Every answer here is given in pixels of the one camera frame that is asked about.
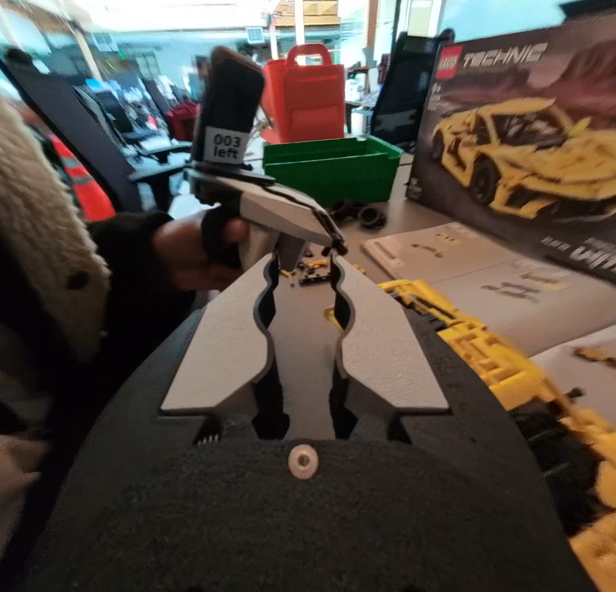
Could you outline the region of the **pile of yellow black pieces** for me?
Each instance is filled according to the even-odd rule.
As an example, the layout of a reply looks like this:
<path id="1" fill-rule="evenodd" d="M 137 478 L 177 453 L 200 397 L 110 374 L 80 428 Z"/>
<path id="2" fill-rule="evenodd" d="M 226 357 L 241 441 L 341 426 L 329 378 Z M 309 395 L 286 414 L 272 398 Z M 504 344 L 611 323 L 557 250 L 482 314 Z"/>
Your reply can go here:
<path id="1" fill-rule="evenodd" d="M 291 286 L 309 287 L 333 281 L 332 260 L 333 256 L 338 256 L 339 252 L 330 252 L 323 258 L 316 259 L 312 253 L 305 251 L 304 260 L 300 260 L 294 269 L 285 270 L 278 268 L 278 273 L 286 279 L 291 280 Z"/>

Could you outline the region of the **black mesh chair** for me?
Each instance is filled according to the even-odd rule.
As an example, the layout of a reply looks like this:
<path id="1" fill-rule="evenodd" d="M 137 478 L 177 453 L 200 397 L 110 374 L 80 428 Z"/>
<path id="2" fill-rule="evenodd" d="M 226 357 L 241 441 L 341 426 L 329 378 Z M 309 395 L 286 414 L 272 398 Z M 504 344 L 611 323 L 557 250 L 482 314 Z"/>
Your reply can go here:
<path id="1" fill-rule="evenodd" d="M 398 36 L 373 109 L 372 136 L 413 152 L 437 55 L 442 46 L 454 41 L 453 29 L 445 29 L 435 37 L 405 32 Z"/>

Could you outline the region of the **grey desk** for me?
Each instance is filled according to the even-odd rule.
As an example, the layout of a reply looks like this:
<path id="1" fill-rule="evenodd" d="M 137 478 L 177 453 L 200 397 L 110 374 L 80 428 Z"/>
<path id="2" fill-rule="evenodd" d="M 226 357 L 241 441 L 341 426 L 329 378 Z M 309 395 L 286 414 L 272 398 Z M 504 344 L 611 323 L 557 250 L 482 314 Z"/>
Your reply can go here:
<path id="1" fill-rule="evenodd" d="M 388 208 L 385 236 L 408 233 L 453 223 L 440 213 L 404 198 L 403 186 L 410 165 L 396 173 L 392 198 L 382 203 Z M 349 246 L 349 263 L 361 259 L 359 246 L 375 239 L 377 233 L 361 233 L 358 225 L 344 228 Z M 367 278 L 375 284 L 387 277 L 383 269 L 367 265 Z M 283 409 L 290 417 L 288 437 L 328 439 L 334 436 L 329 416 L 328 394 L 335 364 L 338 330 L 324 318 L 324 310 L 335 301 L 328 283 L 292 288 L 281 277 L 273 293 L 276 313 L 269 327 L 273 338 L 279 381 L 283 392 Z M 166 416 L 204 416 L 205 414 L 164 414 Z M 211 414 L 227 418 L 233 414 Z"/>

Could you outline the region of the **person's left hand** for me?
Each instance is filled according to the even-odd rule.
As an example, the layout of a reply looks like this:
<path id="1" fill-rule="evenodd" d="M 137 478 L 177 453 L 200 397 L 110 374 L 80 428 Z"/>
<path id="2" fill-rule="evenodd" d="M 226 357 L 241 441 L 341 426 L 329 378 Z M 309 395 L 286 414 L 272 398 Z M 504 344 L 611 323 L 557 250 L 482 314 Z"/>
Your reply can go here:
<path id="1" fill-rule="evenodd" d="M 152 247 L 161 260 L 167 279 L 184 292 L 223 291 L 242 276 L 241 268 L 213 261 L 203 245 L 202 210 L 164 224 L 152 237 Z"/>

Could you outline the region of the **orange traffic cone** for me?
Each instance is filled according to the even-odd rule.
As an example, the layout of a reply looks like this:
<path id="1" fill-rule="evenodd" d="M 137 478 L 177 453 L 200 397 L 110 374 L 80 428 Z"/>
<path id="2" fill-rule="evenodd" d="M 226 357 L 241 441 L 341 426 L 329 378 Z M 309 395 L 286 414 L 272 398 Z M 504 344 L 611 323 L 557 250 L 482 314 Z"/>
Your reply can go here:
<path id="1" fill-rule="evenodd" d="M 116 212 L 109 197 L 85 166 L 55 134 L 50 135 L 50 140 L 68 175 L 68 180 L 86 220 L 99 222 L 114 217 Z"/>

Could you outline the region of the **green plastic bin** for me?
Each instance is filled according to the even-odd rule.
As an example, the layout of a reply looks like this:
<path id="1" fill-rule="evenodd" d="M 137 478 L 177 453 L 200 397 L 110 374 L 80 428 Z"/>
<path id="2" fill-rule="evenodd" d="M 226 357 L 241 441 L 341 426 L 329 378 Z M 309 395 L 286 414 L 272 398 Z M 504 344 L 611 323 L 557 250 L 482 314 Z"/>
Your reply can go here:
<path id="1" fill-rule="evenodd" d="M 322 207 L 389 199 L 403 151 L 375 137 L 267 144 L 264 173 Z"/>

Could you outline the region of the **yellow brick toy car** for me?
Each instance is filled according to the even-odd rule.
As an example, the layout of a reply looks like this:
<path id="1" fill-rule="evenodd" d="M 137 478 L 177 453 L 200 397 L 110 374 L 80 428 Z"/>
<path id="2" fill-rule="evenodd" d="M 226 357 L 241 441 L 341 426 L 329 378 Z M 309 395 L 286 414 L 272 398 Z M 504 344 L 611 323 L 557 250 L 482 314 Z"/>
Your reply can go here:
<path id="1" fill-rule="evenodd" d="M 431 452 L 529 513 L 547 507 L 593 582 L 615 591 L 615 426 L 563 394 L 502 336 L 455 309 L 423 281 L 377 284 L 404 307 L 450 410 L 352 414 L 333 386 L 336 438 L 372 417 L 386 438 Z"/>

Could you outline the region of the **toy car set box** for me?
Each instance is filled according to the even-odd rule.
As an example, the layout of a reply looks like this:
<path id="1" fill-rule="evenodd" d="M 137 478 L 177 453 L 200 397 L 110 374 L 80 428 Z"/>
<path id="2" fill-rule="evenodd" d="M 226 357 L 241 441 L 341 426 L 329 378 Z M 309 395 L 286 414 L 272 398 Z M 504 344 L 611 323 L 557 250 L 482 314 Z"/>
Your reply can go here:
<path id="1" fill-rule="evenodd" d="M 406 197 L 615 283 L 615 15 L 443 47 Z"/>

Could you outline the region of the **dark office chair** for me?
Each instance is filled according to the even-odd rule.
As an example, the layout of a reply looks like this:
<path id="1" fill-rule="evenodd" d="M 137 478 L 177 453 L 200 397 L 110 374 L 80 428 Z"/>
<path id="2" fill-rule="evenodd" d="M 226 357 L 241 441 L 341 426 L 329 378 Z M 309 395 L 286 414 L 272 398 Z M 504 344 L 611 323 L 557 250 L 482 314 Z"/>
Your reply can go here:
<path id="1" fill-rule="evenodd" d="M 182 172 L 185 163 L 168 163 L 170 154 L 188 152 L 190 143 L 177 143 L 143 151 L 136 155 L 154 161 L 135 167 L 128 155 L 94 118 L 68 80 L 39 72 L 34 65 L 1 61 L 1 71 L 21 99 L 61 140 L 88 174 L 98 183 L 116 211 L 143 212 L 138 186 L 150 187 L 158 211 L 167 212 L 173 202 L 169 180 Z"/>

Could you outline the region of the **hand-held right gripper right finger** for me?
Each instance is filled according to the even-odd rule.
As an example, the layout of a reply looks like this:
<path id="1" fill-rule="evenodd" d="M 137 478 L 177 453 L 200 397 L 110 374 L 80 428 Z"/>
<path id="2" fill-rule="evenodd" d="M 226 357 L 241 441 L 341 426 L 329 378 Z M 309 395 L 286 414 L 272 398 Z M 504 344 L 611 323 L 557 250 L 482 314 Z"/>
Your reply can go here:
<path id="1" fill-rule="evenodd" d="M 339 335 L 335 386 L 352 414 L 443 414 L 450 410 L 403 307 L 344 257 L 331 257 Z"/>

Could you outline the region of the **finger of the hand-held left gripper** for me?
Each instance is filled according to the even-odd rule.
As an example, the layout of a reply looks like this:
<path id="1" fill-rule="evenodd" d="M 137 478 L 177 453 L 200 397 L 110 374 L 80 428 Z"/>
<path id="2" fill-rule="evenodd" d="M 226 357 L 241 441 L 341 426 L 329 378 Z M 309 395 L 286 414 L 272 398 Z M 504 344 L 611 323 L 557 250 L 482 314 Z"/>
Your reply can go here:
<path id="1" fill-rule="evenodd" d="M 285 187 L 252 187 L 240 195 L 240 216 L 251 224 L 332 248 L 336 225 L 312 198 Z"/>
<path id="2" fill-rule="evenodd" d="M 316 200 L 279 184 L 264 185 L 262 190 L 291 207 L 280 215 L 280 230 L 289 236 L 321 245 L 323 256 L 334 251 L 340 256 L 348 253 L 344 235 L 329 212 Z"/>

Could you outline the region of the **building instruction booklet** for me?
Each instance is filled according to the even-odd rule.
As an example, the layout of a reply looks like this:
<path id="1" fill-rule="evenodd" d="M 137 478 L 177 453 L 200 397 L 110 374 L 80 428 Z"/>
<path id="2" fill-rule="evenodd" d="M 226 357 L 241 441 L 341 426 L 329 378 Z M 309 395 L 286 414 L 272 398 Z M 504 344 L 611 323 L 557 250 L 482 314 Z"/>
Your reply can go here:
<path id="1" fill-rule="evenodd" d="M 363 244 L 391 280 L 422 280 L 615 422 L 615 286 L 534 260 L 458 223 Z"/>

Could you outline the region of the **person's left forearm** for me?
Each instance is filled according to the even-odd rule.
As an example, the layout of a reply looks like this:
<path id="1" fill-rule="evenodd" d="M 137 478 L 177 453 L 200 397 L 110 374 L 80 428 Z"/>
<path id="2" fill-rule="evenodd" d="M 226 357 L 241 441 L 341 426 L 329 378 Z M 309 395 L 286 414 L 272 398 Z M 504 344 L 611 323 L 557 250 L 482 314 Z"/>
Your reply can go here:
<path id="1" fill-rule="evenodd" d="M 121 213 L 88 225 L 100 257 L 110 270 L 101 357 L 136 367 L 188 316 L 195 291 L 171 279 L 155 249 L 155 235 L 177 224 L 166 213 Z"/>

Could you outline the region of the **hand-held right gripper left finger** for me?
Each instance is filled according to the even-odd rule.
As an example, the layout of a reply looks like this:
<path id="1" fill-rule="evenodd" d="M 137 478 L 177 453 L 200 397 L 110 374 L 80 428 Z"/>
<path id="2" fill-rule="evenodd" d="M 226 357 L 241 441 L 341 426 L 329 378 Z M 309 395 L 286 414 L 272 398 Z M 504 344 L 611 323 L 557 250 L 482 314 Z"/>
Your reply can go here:
<path id="1" fill-rule="evenodd" d="M 278 257 L 269 253 L 206 305 L 162 414 L 258 414 L 255 388 L 273 369 Z"/>

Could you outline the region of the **red felt bag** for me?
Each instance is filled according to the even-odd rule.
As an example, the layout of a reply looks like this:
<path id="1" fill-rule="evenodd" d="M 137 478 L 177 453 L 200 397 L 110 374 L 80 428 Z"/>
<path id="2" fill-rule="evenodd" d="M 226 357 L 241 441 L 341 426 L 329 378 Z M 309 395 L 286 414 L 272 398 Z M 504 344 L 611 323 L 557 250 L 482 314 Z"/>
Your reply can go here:
<path id="1" fill-rule="evenodd" d="M 263 67 L 261 108 L 270 144 L 342 139 L 345 135 L 345 69 L 334 64 L 325 45 L 295 45 L 286 59 Z"/>

